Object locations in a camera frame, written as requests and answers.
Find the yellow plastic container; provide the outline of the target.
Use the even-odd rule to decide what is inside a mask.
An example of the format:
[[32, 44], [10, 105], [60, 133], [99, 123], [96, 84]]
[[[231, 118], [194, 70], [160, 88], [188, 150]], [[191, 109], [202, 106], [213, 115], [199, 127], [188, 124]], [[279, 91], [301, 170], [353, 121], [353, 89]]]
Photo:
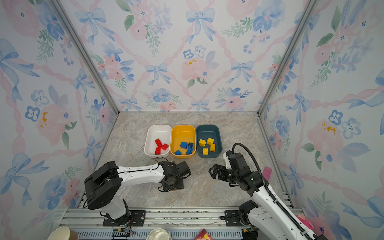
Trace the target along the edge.
[[[182, 149], [180, 147], [181, 142], [193, 143], [194, 152], [191, 155], [187, 155], [187, 149]], [[181, 155], [175, 155], [174, 152], [180, 150]], [[192, 158], [197, 151], [197, 142], [196, 142], [196, 129], [191, 125], [177, 125], [173, 127], [171, 133], [171, 153], [176, 159], [190, 159]]]

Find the white plastic container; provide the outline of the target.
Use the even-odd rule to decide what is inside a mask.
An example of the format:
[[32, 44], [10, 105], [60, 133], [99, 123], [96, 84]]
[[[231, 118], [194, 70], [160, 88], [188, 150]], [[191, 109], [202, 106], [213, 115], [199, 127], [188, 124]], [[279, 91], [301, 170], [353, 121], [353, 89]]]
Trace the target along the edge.
[[[169, 125], [153, 125], [149, 127], [145, 141], [144, 153], [150, 158], [168, 157], [171, 149], [171, 132], [172, 128]], [[160, 139], [162, 144], [169, 145], [169, 148], [166, 151], [162, 150], [160, 155], [155, 154], [157, 148], [155, 143], [156, 139]]]

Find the dark teal plastic container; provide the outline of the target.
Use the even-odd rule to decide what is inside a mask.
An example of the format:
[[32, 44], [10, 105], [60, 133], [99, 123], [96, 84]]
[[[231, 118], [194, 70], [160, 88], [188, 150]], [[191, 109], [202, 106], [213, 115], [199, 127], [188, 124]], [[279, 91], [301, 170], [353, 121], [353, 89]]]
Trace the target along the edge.
[[[196, 128], [196, 137], [197, 137], [197, 153], [203, 159], [209, 158], [217, 158], [223, 151], [223, 145], [221, 141], [220, 130], [216, 125], [200, 125]], [[216, 151], [210, 152], [210, 145], [206, 144], [205, 147], [199, 146], [199, 140], [206, 140], [208, 138], [214, 139], [214, 144], [216, 145]], [[208, 155], [203, 154], [203, 148], [207, 148], [209, 150]]]

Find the small red lego brick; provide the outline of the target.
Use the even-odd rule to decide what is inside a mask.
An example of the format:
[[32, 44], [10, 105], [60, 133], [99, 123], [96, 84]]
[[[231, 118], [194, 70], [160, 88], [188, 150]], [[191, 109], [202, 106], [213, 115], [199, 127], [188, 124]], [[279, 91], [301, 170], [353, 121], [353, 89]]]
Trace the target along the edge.
[[166, 151], [169, 148], [168, 144], [163, 144], [162, 145], [162, 150]]

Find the yellow round lego piece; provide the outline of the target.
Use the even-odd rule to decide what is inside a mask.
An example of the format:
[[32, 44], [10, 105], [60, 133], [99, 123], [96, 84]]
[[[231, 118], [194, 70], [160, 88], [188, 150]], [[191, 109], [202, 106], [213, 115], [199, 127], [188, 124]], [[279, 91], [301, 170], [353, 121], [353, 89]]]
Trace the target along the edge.
[[212, 145], [212, 144], [214, 144], [214, 139], [212, 139], [212, 138], [208, 138], [208, 139], [207, 139], [207, 144], [208, 144], [208, 145]]

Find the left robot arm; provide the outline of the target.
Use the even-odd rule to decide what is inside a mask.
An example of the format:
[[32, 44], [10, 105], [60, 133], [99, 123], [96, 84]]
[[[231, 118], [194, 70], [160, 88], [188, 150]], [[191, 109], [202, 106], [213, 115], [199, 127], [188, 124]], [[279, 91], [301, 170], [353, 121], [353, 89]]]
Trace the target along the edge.
[[114, 223], [120, 220], [126, 223], [131, 214], [127, 202], [117, 196], [118, 190], [141, 184], [160, 184], [158, 190], [162, 193], [184, 188], [184, 180], [191, 175], [186, 162], [176, 164], [164, 157], [154, 161], [154, 165], [141, 167], [119, 167], [114, 161], [102, 165], [84, 181], [83, 207], [101, 210]]

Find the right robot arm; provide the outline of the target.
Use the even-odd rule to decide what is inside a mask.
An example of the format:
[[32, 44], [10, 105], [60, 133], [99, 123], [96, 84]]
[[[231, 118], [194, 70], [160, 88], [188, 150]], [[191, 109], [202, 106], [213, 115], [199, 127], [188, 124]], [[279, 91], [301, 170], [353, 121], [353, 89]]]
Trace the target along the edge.
[[209, 173], [213, 179], [227, 182], [247, 192], [250, 200], [241, 204], [237, 213], [226, 213], [227, 224], [235, 223], [261, 230], [271, 240], [325, 240], [305, 225], [277, 196], [259, 171], [252, 171], [241, 153], [228, 151], [226, 164], [213, 165]]

